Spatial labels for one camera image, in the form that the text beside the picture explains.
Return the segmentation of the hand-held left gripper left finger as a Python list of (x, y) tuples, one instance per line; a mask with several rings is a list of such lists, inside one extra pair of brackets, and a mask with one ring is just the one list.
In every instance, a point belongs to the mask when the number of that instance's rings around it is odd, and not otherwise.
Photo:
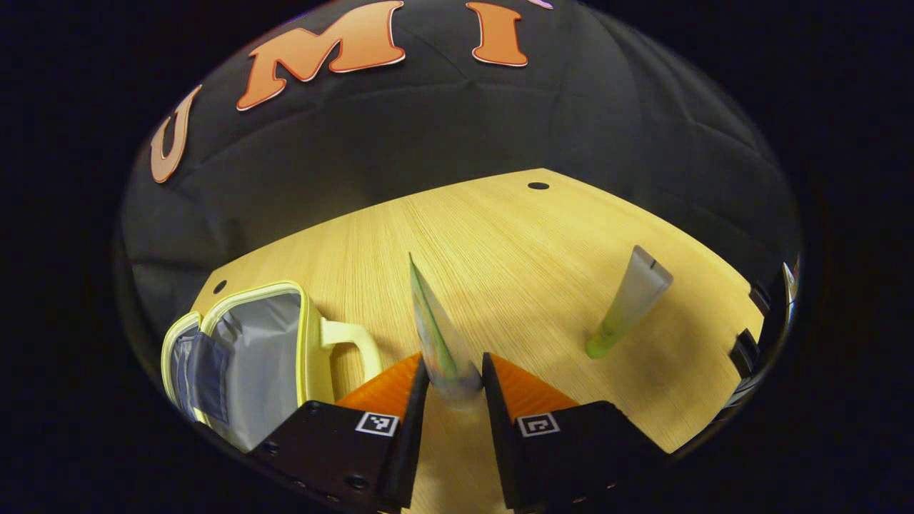
[(306, 401), (257, 445), (256, 468), (320, 513), (399, 513), (411, 505), (430, 377), (401, 359), (336, 403)]

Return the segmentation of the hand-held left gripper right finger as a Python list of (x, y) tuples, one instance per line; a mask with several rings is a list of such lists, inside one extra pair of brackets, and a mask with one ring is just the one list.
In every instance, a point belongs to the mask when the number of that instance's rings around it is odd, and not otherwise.
[(494, 353), (483, 355), (494, 455), (512, 511), (609, 511), (670, 459), (610, 401), (578, 403)]

